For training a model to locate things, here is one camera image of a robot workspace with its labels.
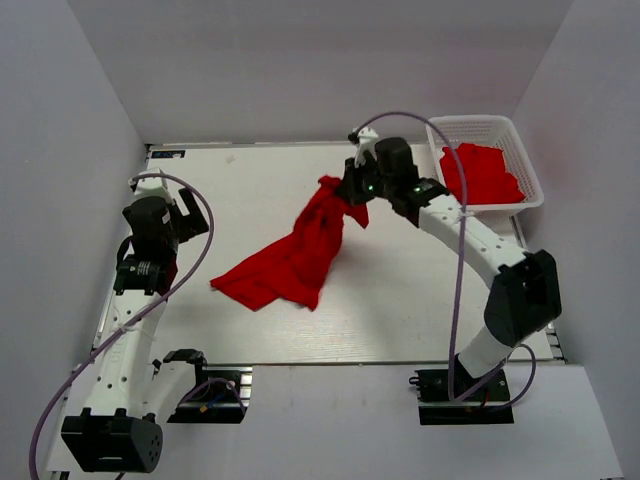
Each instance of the white basket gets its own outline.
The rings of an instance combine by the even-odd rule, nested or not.
[[[511,216],[525,208],[542,205],[544,194],[540,188],[540,182],[511,120],[499,115],[458,115],[433,117],[429,120],[442,130],[454,147],[466,142],[502,150],[507,171],[518,179],[520,191],[526,197],[520,203],[469,205],[469,211],[494,212],[496,215]],[[440,159],[444,155],[442,151],[444,142],[429,126],[427,126],[427,135],[438,180],[444,185],[444,176],[440,167]]]

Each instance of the gray wall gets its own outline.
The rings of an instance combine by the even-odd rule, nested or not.
[[[95,333],[144,147],[64,0],[0,2],[0,465]],[[41,442],[46,452],[52,425]]]
[[[571,0],[69,3],[142,139],[163,143],[344,140],[393,108],[511,115]]]
[[[583,363],[625,478],[640,479],[640,3],[576,0],[515,114],[546,194],[525,216],[560,269],[562,346]]]

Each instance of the red fabric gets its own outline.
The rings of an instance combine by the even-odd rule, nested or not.
[[[293,232],[214,278],[211,286],[254,311],[276,298],[315,310],[331,262],[342,245],[343,216],[353,217],[362,228],[369,224],[365,205],[351,207],[334,195],[339,178],[325,176],[319,183]]]
[[[443,150],[440,167],[444,181],[451,193],[461,200],[462,184],[458,167],[451,150],[447,147]],[[518,187],[516,177],[506,171],[499,148],[462,143],[456,152],[467,179],[469,205],[519,203],[526,198]]]

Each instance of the red cloth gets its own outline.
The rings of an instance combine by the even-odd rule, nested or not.
[[[211,286],[253,311],[283,298],[315,310],[320,289],[342,245],[344,215],[362,228],[366,205],[351,207],[334,195],[339,178],[322,177],[320,188],[297,218],[293,232],[250,256]]]
[[[458,200],[462,199],[462,184],[458,167],[447,147],[440,160],[447,188]],[[462,143],[457,149],[458,157],[467,179],[469,205],[519,203],[526,197],[518,188],[516,177],[506,171],[502,150]]]

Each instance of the plastic basket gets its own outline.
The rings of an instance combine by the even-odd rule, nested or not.
[[[511,216],[526,208],[542,205],[544,194],[540,188],[540,182],[538,182],[536,172],[533,170],[529,156],[511,120],[499,115],[457,115],[433,117],[429,120],[442,130],[442,133],[447,136],[454,147],[466,142],[501,149],[507,171],[518,179],[518,186],[526,197],[520,203],[469,205],[469,211],[494,212],[496,215]],[[445,146],[444,142],[428,126],[427,136],[438,180],[445,184],[440,168],[440,159],[444,155],[442,151],[442,147]]]

